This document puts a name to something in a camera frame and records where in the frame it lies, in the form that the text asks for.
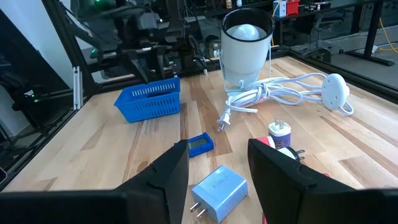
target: white charger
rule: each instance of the white charger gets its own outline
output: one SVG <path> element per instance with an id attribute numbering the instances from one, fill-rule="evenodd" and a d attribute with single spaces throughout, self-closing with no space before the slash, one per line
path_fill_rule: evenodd
<path id="1" fill-rule="evenodd" d="M 291 142 L 292 128 L 284 121 L 275 116 L 275 122 L 268 125 L 268 135 L 274 140 L 275 148 L 289 147 Z"/>

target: desk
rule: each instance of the desk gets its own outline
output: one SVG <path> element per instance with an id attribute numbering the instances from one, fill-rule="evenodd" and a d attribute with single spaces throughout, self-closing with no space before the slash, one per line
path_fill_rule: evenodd
<path id="1" fill-rule="evenodd" d="M 359 54 L 359 53 L 356 53 L 355 51 L 353 51 L 353 52 L 347 52 L 347 54 L 355 56 L 355 57 L 360 57 L 360 58 L 363 58 L 365 60 L 369 60 L 372 62 L 381 63 L 383 65 L 393 66 L 395 63 L 390 60 L 384 60 L 381 58 L 372 57 L 372 49 L 373 49 L 373 45 L 374 45 L 374 40 L 376 38 L 376 33 L 377 33 L 378 24 L 379 24 L 379 19 L 381 16 L 383 2 L 384 2 L 383 0 L 331 0 L 331 6 L 326 9 L 315 10 L 315 11 L 311 11 L 311 12 L 303 12 L 303 13 L 299 13 L 297 15 L 292 15 L 292 16 L 275 17 L 275 21 L 277 22 L 277 26 L 274 31 L 275 44 L 276 45 L 283 44 L 283 41 L 282 41 L 282 27 L 283 27 L 282 23 L 283 23 L 283 21 L 288 20 L 288 19 L 303 17 L 303 16 L 309 16 L 309 15 L 314 15 L 314 14 L 336 11 L 339 9 L 346 9 L 348 7 L 356 7 L 355 11 L 354 11 L 354 21 L 353 21 L 353 27 L 351 28 L 351 33 L 358 32 L 362 6 L 365 4 L 373 3 L 374 4 L 373 13 L 372 13 L 372 18 L 371 18 L 371 23 L 369 25 L 368 38 L 366 39 L 364 53 Z"/>
<path id="2" fill-rule="evenodd" d="M 316 72 L 288 57 L 272 63 L 275 76 L 293 78 Z M 260 78 L 267 76 L 265 67 Z M 315 77 L 307 81 L 310 85 L 321 82 Z M 232 112 L 232 125 L 224 133 L 216 132 L 226 99 L 220 71 L 181 79 L 179 114 L 132 124 L 113 106 L 120 91 L 95 95 L 4 191 L 112 189 L 173 143 L 207 131 L 215 150 L 190 159 L 188 188 L 219 165 L 228 166 L 248 180 L 249 195 L 223 223 L 258 224 L 262 210 L 250 176 L 248 139 L 266 136 L 275 115 L 291 125 L 292 147 L 306 150 L 303 162 L 309 167 L 357 189 L 398 187 L 398 106 L 349 87 L 349 102 L 356 110 L 350 117 L 312 102 L 287 106 L 269 100 L 256 105 L 256 114 Z M 184 224 L 196 223 L 196 212 L 189 212 L 192 205 L 188 191 Z"/>

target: blue power adapter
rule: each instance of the blue power adapter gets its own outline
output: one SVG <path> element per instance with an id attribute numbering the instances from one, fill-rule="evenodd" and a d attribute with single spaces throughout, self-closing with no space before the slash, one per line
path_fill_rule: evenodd
<path id="1" fill-rule="evenodd" d="M 248 194 L 248 183 L 239 174 L 219 166 L 198 185 L 192 188 L 194 206 L 201 208 L 200 217 L 207 213 L 215 222 L 221 222 Z"/>

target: round white plug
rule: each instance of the round white plug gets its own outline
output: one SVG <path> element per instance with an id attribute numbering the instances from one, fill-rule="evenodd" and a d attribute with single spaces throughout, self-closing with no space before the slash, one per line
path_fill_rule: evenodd
<path id="1" fill-rule="evenodd" d="M 322 102 L 329 110 L 343 107 L 349 95 L 349 88 L 339 74 L 328 75 L 322 83 Z"/>

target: power plug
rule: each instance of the power plug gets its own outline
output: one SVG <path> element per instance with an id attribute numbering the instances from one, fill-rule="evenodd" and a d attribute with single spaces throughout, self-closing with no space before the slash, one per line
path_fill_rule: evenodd
<path id="1" fill-rule="evenodd" d="M 349 88 L 339 74 L 328 75 L 322 83 L 322 102 L 329 110 L 342 108 L 347 102 Z"/>
<path id="2" fill-rule="evenodd" d="M 290 146 L 291 133 L 292 128 L 277 116 L 275 116 L 275 122 L 268 125 L 268 134 L 274 140 L 276 149 Z"/>
<path id="3" fill-rule="evenodd" d="M 195 202 L 191 212 L 201 208 L 215 222 L 221 222 L 248 194 L 248 183 L 239 174 L 225 166 L 219 166 L 198 185 L 192 188 Z"/>

